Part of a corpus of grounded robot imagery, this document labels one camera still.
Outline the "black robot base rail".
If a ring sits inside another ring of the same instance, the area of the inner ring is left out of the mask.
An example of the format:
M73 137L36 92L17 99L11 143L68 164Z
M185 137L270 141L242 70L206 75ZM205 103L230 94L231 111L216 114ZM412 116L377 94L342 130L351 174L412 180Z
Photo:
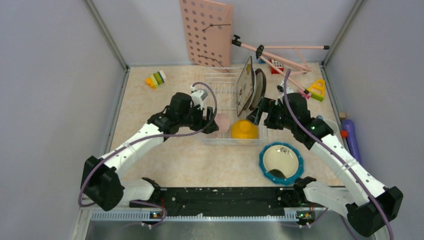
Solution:
M160 187L148 182L154 187L151 197L131 200L129 207L150 207L151 220L271 220L307 225L321 215L321 206L300 199L293 187Z

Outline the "white wire dish rack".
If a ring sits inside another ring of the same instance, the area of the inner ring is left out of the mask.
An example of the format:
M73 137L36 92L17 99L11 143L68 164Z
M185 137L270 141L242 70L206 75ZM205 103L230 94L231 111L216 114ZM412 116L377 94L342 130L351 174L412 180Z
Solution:
M209 145L260 145L268 138L265 126L259 125L258 136L253 139L233 138L231 127L240 119L247 116L248 111L243 110L237 114L237 81L242 72L241 67L205 67L201 70L200 81L207 84L214 92L217 100L217 113L220 119L229 119L228 129L216 131L211 134L201 134L200 140Z

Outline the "white pink handled cup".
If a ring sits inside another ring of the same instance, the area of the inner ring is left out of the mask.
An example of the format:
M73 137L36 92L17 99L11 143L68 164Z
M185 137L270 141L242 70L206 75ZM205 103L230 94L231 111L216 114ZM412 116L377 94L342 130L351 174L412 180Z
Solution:
M214 118L215 123L218 126L218 130L215 132L216 134L224 134L226 133L231 125L231 120L228 114L218 113Z

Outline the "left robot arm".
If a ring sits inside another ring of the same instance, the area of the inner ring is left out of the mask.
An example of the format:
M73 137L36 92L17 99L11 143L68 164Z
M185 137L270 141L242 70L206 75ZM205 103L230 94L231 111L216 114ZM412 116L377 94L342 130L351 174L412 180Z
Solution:
M205 89L190 94L177 92L164 110L152 115L132 137L100 158L90 156L84 163L80 195L87 196L104 211L114 209L125 194L135 196L147 206L160 202L160 193L147 182L143 190L125 190L120 178L148 151L169 138L181 137L180 128L189 128L191 135L211 134L219 127L214 120L216 107L205 107Z

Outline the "orange yellow bowl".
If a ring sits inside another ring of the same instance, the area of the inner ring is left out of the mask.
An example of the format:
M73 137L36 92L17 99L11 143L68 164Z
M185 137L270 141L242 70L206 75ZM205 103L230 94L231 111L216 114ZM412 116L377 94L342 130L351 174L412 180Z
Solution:
M249 120L240 119L231 126L230 135L233 139L257 139L259 130Z

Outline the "square floral plate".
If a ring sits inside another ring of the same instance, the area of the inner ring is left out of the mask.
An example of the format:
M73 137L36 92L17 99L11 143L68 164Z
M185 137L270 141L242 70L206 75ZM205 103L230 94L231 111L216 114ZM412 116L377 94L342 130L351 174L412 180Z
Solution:
M236 113L239 117L242 114L243 107L246 104L250 93L252 92L252 73L253 61L250 56L236 82Z

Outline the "white plate red characters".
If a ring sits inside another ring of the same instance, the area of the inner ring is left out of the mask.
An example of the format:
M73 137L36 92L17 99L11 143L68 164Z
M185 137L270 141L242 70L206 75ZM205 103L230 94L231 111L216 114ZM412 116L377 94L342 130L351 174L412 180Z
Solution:
M251 88L251 93L249 94L249 97L245 103L245 105L243 106L243 110L247 110L253 101L253 97L256 93L256 74L255 71L252 69L251 70L251 78L252 78L252 88Z

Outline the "dark red rimmed plate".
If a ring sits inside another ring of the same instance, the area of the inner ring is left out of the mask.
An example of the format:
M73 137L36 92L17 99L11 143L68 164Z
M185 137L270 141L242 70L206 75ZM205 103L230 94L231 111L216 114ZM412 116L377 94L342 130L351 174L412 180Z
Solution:
M257 68L255 74L255 87L254 94L252 95L251 103L248 107L249 110L253 111L258 105L262 97L265 96L267 88L267 78L264 71L261 68Z

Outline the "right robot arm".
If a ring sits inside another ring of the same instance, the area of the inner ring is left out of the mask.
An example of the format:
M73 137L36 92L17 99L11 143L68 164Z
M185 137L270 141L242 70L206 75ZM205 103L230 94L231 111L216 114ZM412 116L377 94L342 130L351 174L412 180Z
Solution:
M299 93L288 93L281 99L262 96L252 100L247 120L255 125L266 114L263 124L268 129L290 130L293 137L318 156L342 181L346 192L340 192L312 177L295 181L293 200L299 206L310 202L328 208L346 219L363 237L386 229L388 239L395 235L390 222L400 210L403 193L396 186L387 187L374 178L343 147L339 138L322 119L312 117L307 100Z

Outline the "blue rimmed bowl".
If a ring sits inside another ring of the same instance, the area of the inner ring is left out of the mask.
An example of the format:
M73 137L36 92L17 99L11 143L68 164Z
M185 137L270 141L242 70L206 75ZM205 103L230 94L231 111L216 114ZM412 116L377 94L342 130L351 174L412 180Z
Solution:
M258 166L263 176L276 185L289 186L305 172L300 152L286 142L273 142L258 154Z

